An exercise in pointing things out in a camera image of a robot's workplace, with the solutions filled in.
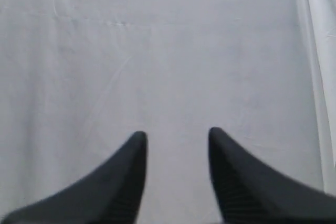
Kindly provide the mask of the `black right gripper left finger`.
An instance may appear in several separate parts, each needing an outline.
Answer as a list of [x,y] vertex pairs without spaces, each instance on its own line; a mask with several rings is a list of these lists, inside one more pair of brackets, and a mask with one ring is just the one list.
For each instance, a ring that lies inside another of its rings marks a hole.
[[148,138],[136,131],[103,164],[69,187],[10,212],[2,223],[136,223]]

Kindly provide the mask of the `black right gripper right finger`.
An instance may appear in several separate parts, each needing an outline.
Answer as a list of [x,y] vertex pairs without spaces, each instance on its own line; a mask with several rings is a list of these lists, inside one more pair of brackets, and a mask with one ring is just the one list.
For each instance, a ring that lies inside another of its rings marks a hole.
[[211,183],[224,223],[335,223],[335,197],[276,171],[219,127],[208,134]]

